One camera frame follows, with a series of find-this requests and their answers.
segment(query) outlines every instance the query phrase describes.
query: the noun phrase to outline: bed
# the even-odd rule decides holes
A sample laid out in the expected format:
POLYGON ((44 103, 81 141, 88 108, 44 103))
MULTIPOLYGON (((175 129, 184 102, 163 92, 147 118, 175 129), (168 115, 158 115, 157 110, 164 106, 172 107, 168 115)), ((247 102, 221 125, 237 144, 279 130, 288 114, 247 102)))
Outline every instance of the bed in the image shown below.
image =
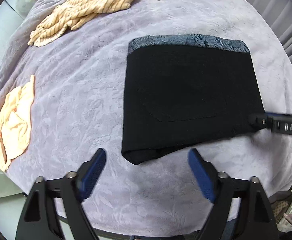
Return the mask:
MULTIPOLYGON (((265 110, 292 114, 292 64, 278 38, 245 0, 135 0, 128 10, 99 16, 43 47, 29 47, 30 32, 64 1, 35 4, 0 67, 0 109, 9 91, 31 74, 36 78, 30 144, 7 175, 28 193, 36 177, 60 178, 102 147, 108 161, 83 203, 94 228, 139 236, 201 229, 211 204, 187 164, 188 148, 137 166, 121 156, 128 42, 191 33, 242 40, 251 52, 265 110)), ((268 195, 292 184, 290 136, 261 130, 196 148, 233 178, 259 177, 268 195)), ((57 208, 63 216, 61 202, 57 208)), ((234 201, 229 219, 237 208, 234 201)))

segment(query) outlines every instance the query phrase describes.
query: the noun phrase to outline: metal bolt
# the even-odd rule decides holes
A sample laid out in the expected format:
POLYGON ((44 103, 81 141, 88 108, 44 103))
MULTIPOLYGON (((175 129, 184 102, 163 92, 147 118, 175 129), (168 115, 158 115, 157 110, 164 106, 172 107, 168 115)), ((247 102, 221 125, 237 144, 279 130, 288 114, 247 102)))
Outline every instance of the metal bolt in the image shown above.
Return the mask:
POLYGON ((259 179, 257 177, 251 177, 250 181, 253 183, 259 183, 259 179))
POLYGON ((42 182, 44 180, 44 177, 43 176, 39 176, 36 178, 35 182, 36 183, 39 183, 39 182, 42 182))
POLYGON ((77 175, 76 171, 70 171, 70 172, 67 173, 66 178, 67 179, 71 179, 71 178, 76 177, 76 175, 77 175))
POLYGON ((226 172, 220 171, 218 173, 218 177, 222 178, 222 179, 226 179, 226 178, 228 178, 228 174, 226 172))

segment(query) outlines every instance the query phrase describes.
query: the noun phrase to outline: folded black garment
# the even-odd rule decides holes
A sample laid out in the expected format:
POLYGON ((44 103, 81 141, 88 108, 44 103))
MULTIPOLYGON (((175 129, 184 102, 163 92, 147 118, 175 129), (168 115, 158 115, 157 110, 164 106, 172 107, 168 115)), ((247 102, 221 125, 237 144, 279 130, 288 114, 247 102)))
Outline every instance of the folded black garment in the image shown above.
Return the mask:
POLYGON ((133 164, 256 132, 264 113, 249 49, 207 35, 145 36, 129 43, 122 155, 133 164))

